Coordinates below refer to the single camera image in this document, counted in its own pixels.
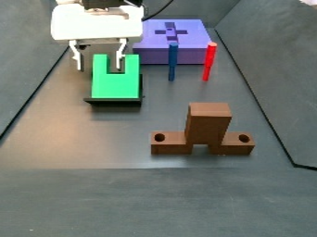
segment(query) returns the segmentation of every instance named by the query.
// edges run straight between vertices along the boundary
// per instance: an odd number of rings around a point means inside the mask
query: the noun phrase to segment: gray wall
[[[65,46],[50,39],[54,1],[1,1],[0,135],[56,64]]]
[[[215,27],[240,0],[173,0],[156,19],[201,19],[207,27]],[[155,13],[168,0],[144,0],[149,14]]]
[[[315,22],[317,10],[298,0],[240,0],[215,28],[292,162],[308,167],[317,167]]]

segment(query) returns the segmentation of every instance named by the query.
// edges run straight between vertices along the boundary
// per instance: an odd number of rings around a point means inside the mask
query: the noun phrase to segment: gray table surface
[[[0,235],[244,237],[315,235],[315,172],[292,168],[227,52],[200,66],[141,67],[140,110],[94,108],[90,71],[58,62],[0,146]],[[188,102],[228,102],[250,156],[151,156],[152,130],[181,130]]]
[[[141,66],[141,108],[90,107],[92,54],[85,72],[74,70],[70,52],[58,61],[33,100],[0,141],[0,168],[268,168],[290,167],[242,75],[219,42],[208,82],[203,66],[177,66],[168,82],[167,66]],[[250,156],[209,156],[203,145],[191,156],[151,156],[151,131],[184,129],[188,102],[226,102],[230,131],[248,131],[256,147]]]

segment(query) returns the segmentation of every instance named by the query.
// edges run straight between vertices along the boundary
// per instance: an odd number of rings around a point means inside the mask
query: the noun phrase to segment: brown wooden block
[[[254,146],[250,133],[227,132],[220,145],[208,145],[208,152],[213,155],[250,155]]]
[[[220,144],[230,120],[227,103],[189,103],[184,128],[187,143]]]
[[[192,145],[185,144],[183,131],[152,131],[151,154],[152,155],[188,155]]]

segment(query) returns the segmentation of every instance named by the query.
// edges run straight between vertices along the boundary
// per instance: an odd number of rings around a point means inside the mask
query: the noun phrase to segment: green block
[[[106,55],[93,55],[92,98],[135,99],[140,89],[140,59],[125,55],[125,73],[109,73]]]

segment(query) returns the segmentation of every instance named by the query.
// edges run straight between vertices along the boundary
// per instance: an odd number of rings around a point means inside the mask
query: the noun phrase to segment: purple box
[[[135,43],[133,54],[141,64],[168,64],[168,45],[177,43],[176,64],[203,64],[211,39],[200,19],[148,19],[143,37]]]

